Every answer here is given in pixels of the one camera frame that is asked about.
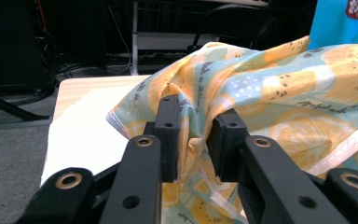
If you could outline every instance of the patterned cloth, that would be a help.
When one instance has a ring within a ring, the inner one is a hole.
[[[177,94],[175,183],[163,184],[163,223],[242,223],[235,183],[215,176],[205,141],[213,119],[235,108],[250,134],[275,139],[303,170],[358,169],[358,45],[305,51],[308,37],[258,51],[209,43],[134,88],[107,115],[126,137]]]

